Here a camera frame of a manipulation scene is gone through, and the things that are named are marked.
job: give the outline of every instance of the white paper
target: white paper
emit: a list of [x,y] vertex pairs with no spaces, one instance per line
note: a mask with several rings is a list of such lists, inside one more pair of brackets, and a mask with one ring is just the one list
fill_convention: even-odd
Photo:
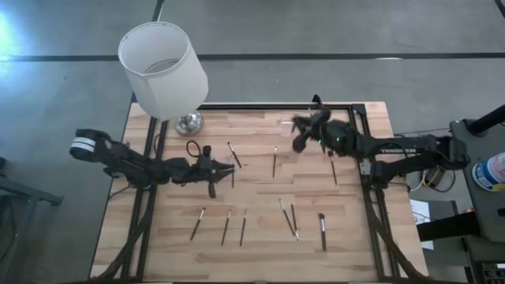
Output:
[[[413,218],[416,220],[416,225],[430,222],[428,202],[410,200],[410,206],[412,207]],[[423,249],[433,249],[433,241],[422,241],[421,247]]]

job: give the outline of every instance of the wooden table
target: wooden table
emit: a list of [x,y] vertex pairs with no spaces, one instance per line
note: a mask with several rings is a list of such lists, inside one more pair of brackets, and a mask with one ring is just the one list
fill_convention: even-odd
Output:
[[[385,103],[365,103],[373,136],[392,136]],[[208,197],[207,183],[160,185],[151,228],[145,281],[198,282],[334,282],[377,279],[368,234],[357,163],[336,158],[339,181],[335,185],[331,164],[317,143],[309,142],[301,155],[291,150],[291,136],[281,136],[279,125],[294,114],[310,110],[204,110],[205,127],[196,140],[212,146],[212,156],[230,163],[230,141],[243,165],[216,186]],[[332,118],[348,121],[346,112],[334,110]],[[142,152],[149,116],[133,104],[124,142]],[[186,157],[185,144],[170,123],[164,159]],[[278,147],[275,179],[274,146]],[[115,180],[111,192],[126,186]],[[124,245],[128,234],[134,190],[115,196],[107,205],[91,276],[99,275]],[[300,241],[290,232],[279,206],[288,213],[294,204]],[[425,258],[405,186],[391,185],[386,202],[393,238],[406,257],[424,275]],[[190,234],[202,207],[207,210],[193,241]],[[244,244],[239,246],[244,209],[248,209]],[[224,246],[226,215],[232,209]],[[322,252],[318,213],[326,215],[327,252]],[[386,250],[381,243],[384,265]],[[132,273],[137,258],[134,254]]]

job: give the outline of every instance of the lamp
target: lamp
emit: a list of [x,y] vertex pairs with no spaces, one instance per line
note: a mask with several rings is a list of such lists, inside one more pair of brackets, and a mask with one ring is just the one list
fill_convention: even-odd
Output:
[[161,121],[176,118],[182,136],[198,134],[204,119],[195,109],[207,98],[208,79],[181,28],[142,24],[123,37],[118,57],[146,113]]

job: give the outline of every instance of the gray floor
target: gray floor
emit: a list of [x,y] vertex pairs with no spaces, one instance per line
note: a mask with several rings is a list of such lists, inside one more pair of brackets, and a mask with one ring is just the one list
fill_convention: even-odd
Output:
[[[155,0],[4,0],[0,58],[117,54],[121,37],[150,21]],[[167,0],[161,20],[181,25],[199,54],[504,52],[493,0]],[[386,101],[397,133],[448,127],[503,104],[505,59],[205,62],[208,102]],[[110,179],[68,154],[75,129],[123,133],[132,90],[118,62],[0,62],[0,156],[7,174],[65,196],[42,206],[19,276],[85,279]],[[417,183],[410,177],[411,185]],[[464,181],[440,195],[471,207]],[[447,279],[453,268],[430,272]]]

